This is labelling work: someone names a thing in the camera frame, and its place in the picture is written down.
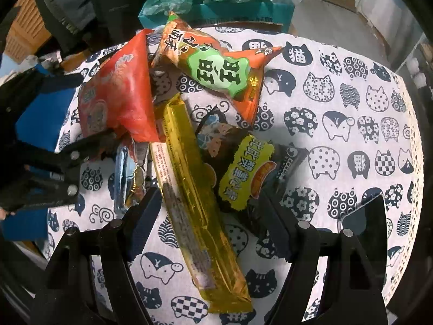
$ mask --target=green label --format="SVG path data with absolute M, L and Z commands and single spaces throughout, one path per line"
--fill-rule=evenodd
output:
M 246 57 L 222 56 L 218 50 L 201 45 L 188 58 L 191 76 L 213 90 L 226 89 L 233 98 L 247 86 L 250 61 Z

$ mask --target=metal screw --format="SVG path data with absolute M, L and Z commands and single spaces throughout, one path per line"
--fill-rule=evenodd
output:
M 122 226 L 123 221 L 120 219 L 114 219 L 110 222 L 110 226 L 112 228 L 119 228 L 120 226 Z
M 74 150 L 73 152 L 71 152 L 71 160 L 76 160 L 80 157 L 80 152 Z
M 344 234 L 346 237 L 352 237 L 352 236 L 353 236 L 353 231 L 352 231 L 352 230 L 349 230 L 348 228 L 345 228 L 345 229 L 343 230 L 343 234 Z
M 308 221 L 305 220 L 301 220 L 298 222 L 298 226 L 300 228 L 303 228 L 304 230 L 308 229 L 310 227 L 310 223 Z
M 77 194 L 78 193 L 78 187 L 75 185 L 75 184 L 71 184 L 69 187 L 68 187 L 68 195 L 70 196 L 70 197 L 73 197 L 75 194 Z
M 72 236 L 72 235 L 74 235 L 77 231 L 78 231 L 78 229 L 77 229 L 75 226 L 72 226 L 72 227 L 69 227 L 69 228 L 66 230 L 66 234 L 67 234 L 68 236 Z

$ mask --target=orange snack package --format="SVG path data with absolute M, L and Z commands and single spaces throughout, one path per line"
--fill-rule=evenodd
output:
M 257 113 L 263 68 L 283 47 L 230 52 L 218 40 L 192 29 L 171 12 L 152 67 L 169 59 L 185 74 L 209 89 L 224 93 L 251 125 Z
M 107 128 L 137 142 L 159 142 L 150 89 L 144 29 L 106 61 L 78 93 L 84 137 Z

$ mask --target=black snack package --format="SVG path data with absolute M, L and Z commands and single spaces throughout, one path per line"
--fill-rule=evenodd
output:
M 201 120 L 196 137 L 220 210 L 234 213 L 254 235 L 264 238 L 267 230 L 256 209 L 260 190 L 269 186 L 280 201 L 308 150 L 292 143 L 258 141 L 248 129 L 228 124 L 217 107 Z

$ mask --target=tablecloth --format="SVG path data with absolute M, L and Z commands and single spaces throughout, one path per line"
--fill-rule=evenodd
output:
M 264 84 L 254 123 L 261 140 L 293 143 L 308 157 L 287 185 L 281 204 L 298 219 L 337 232 L 341 214 L 382 192 L 388 227 L 388 260 L 382 294 L 389 301 L 409 259 L 421 211 L 423 156 L 416 117 L 402 79 L 386 67 L 350 51 L 288 34 L 240 28 L 203 28 L 237 51 L 285 46 L 265 68 Z M 160 35 L 151 35 L 154 52 Z M 78 69 L 87 82 L 99 70 L 98 58 L 122 45 L 89 57 Z M 194 126 L 215 105 L 220 120 L 246 126 L 230 101 L 205 90 L 174 67 L 152 75 L 155 102 L 181 92 Z M 71 102 L 58 141 L 58 150 L 81 138 L 77 93 Z M 147 176 L 156 184 L 149 159 Z M 104 226 L 113 211 L 114 161 L 105 158 L 81 168 L 75 206 L 48 214 L 49 258 L 64 231 Z M 210 314 L 191 281 L 164 205 L 141 255 L 130 266 L 144 305 L 155 324 L 262 324 L 275 303 L 290 265 L 274 256 L 269 238 L 258 240 L 232 216 L 224 215 L 226 232 L 238 255 L 254 311 Z M 110 307 L 98 257 L 93 258 L 100 299 Z M 321 257 L 304 319 L 317 313 L 326 271 Z M 188 309 L 178 306 L 188 305 Z

